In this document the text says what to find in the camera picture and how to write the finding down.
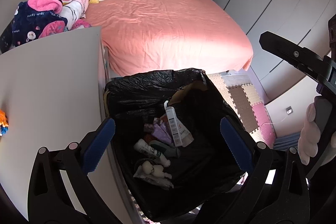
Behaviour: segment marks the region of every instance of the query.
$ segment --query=brown foam mat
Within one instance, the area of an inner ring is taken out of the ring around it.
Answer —
[[[249,133],[255,131],[258,128],[258,123],[254,116],[252,106],[248,101],[246,94],[241,86],[231,87],[228,89],[231,94],[233,103],[235,104],[241,122],[243,123],[245,130]]]

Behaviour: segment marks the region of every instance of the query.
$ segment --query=pink blanket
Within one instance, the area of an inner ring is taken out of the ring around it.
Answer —
[[[248,69],[253,50],[238,24],[212,0],[105,0],[86,20],[102,26],[112,70]]]

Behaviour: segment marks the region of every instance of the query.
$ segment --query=pink foam mat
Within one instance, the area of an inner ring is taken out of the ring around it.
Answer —
[[[252,110],[254,112],[255,118],[257,120],[258,126],[260,127],[261,136],[264,139],[265,143],[269,147],[273,147],[273,143],[275,141],[275,135],[273,131],[273,127],[270,124],[271,121],[268,117],[267,111],[263,103],[258,103],[252,106]]]

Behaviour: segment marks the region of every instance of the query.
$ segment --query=stuffed toy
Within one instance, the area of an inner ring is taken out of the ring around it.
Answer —
[[[165,173],[163,171],[163,166],[162,165],[152,165],[148,160],[146,160],[142,164],[142,171],[146,175],[151,174],[156,178],[164,178],[164,177],[167,177],[169,179],[172,178],[171,174]]]

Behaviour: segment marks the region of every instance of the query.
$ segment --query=trash can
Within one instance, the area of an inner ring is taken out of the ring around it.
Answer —
[[[146,156],[134,144],[145,136],[144,124],[165,113],[169,101],[193,141],[178,147],[179,158],[169,158],[164,169],[174,188],[164,190],[134,178],[136,163]],[[112,146],[125,182],[147,218],[154,222],[188,213],[214,195],[230,190],[244,174],[220,132],[220,121],[230,116],[244,128],[205,72],[200,69],[139,73],[107,83],[106,114],[115,120]]]

